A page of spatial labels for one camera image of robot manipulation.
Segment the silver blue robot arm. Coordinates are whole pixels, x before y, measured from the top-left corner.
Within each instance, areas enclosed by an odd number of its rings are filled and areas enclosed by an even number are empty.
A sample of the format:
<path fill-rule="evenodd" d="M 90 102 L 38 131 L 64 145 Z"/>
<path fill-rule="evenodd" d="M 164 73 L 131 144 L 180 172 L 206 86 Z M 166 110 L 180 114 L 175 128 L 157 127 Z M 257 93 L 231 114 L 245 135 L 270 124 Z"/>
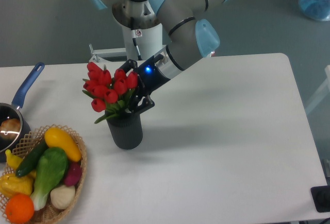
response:
<path fill-rule="evenodd" d="M 227 0 L 147 0 L 171 43 L 134 69 L 138 88 L 130 97 L 129 110 L 139 113 L 154 106 L 150 94 L 220 45 L 220 39 L 206 20 L 195 15 Z"/>

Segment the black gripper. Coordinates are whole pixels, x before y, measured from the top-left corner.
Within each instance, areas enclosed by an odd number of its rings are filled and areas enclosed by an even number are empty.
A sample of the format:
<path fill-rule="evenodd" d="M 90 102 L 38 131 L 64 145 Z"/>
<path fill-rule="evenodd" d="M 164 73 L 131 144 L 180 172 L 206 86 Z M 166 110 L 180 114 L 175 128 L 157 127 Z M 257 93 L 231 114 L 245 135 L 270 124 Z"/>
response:
<path fill-rule="evenodd" d="M 151 99 L 151 93 L 170 81 L 156 65 L 163 58 L 163 55 L 152 56 L 140 66 L 136 60 L 129 59 L 119 67 L 125 73 L 136 68 L 139 76 L 138 85 L 128 99 L 127 109 L 131 113 L 143 113 L 154 107 L 155 102 Z"/>

